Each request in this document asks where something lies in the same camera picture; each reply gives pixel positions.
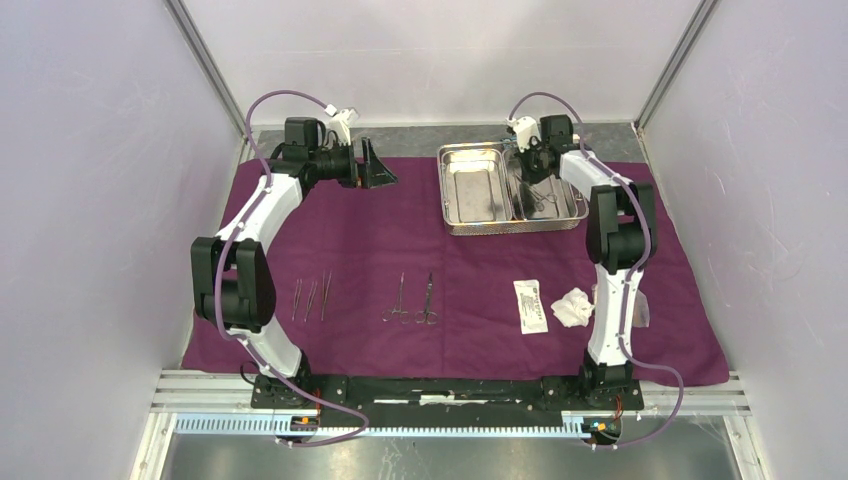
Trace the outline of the white gauze packet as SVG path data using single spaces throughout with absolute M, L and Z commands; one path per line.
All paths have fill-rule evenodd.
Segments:
M 589 295 L 574 288 L 551 304 L 554 317 L 565 328 L 586 327 L 594 312 Z

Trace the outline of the green suture packet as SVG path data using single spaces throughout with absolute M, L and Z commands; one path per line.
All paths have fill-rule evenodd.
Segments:
M 517 298 L 521 333 L 547 333 L 548 323 L 540 295 L 538 280 L 516 280 L 513 288 Z

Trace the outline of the white gauze pad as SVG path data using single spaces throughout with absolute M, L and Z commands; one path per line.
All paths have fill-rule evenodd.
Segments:
M 607 288 L 605 288 L 605 293 L 605 299 L 601 301 L 600 286 L 598 284 L 592 286 L 593 308 L 595 312 L 600 311 L 600 314 L 595 314 L 595 316 L 600 318 L 600 325 L 618 332 L 625 302 L 622 301 L 623 296 L 619 293 L 613 293 Z M 633 305 L 628 309 L 626 325 L 629 328 L 647 328 L 650 325 L 651 317 L 646 295 L 640 290 L 631 291 L 628 301 L 632 301 Z

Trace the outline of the steel forceps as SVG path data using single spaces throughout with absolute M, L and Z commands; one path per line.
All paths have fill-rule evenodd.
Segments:
M 314 304 L 315 297 L 317 295 L 317 290 L 318 290 L 318 282 L 316 280 L 313 280 L 311 285 L 310 285 L 309 292 L 307 294 L 306 307 L 305 307 L 305 310 L 304 310 L 304 317 L 303 317 L 304 323 L 308 322 L 308 319 L 309 319 L 309 316 L 310 316 L 310 313 L 311 313 L 311 310 L 312 310 L 312 306 Z
M 331 270 L 322 273 L 321 287 L 321 306 L 320 306 L 320 321 L 324 322 L 326 317 L 326 309 L 329 299 L 330 288 L 332 284 L 333 272 Z

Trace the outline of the steel hemostat clamp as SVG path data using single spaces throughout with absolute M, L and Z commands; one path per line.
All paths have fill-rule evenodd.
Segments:
M 543 194 L 534 185 L 521 181 L 521 192 L 523 198 L 531 204 L 530 208 L 534 212 L 542 212 L 547 205 L 555 205 L 557 197 L 553 193 Z

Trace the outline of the steel needle holder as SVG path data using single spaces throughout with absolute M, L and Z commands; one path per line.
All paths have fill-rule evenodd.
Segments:
M 403 308 L 404 284 L 405 273 L 402 272 L 399 276 L 397 295 L 395 297 L 394 304 L 383 311 L 381 317 L 383 322 L 395 321 L 400 324 L 407 324 L 410 322 L 409 312 Z

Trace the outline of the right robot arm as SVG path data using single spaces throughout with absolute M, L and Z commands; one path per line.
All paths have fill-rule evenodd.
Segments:
M 602 408 L 633 380 L 630 336 L 639 283 L 654 253 L 654 191 L 605 165 L 574 137 L 567 115 L 507 121 L 515 137 L 522 180 L 562 180 L 588 201 L 586 249 L 597 275 L 594 324 L 577 392 Z

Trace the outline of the steel two-compartment tray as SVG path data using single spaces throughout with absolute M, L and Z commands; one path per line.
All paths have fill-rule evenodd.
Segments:
M 522 195 L 513 141 L 442 146 L 437 154 L 443 219 L 450 234 L 481 236 L 570 230 L 588 216 L 588 203 L 570 184 L 549 177 L 534 185 L 555 205 L 534 212 Z

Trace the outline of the steel surgical scissors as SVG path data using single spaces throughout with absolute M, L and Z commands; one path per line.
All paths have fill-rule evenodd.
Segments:
M 430 272 L 427 278 L 423 307 L 415 314 L 414 321 L 416 324 L 434 325 L 437 323 L 438 314 L 432 310 L 433 294 L 434 276 L 433 273 Z

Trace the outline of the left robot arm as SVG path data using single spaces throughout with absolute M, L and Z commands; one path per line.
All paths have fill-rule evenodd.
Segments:
M 362 139 L 357 156 L 350 132 L 357 113 L 343 109 L 323 122 L 290 117 L 285 138 L 260 162 L 257 186 L 235 217 L 212 237 L 198 237 L 190 249 L 195 312 L 213 323 L 226 340 L 240 343 L 290 407 L 306 405 L 313 379 L 300 372 L 303 352 L 275 317 L 276 288 L 266 249 L 283 223 L 321 181 L 345 188 L 375 189 L 397 183 Z

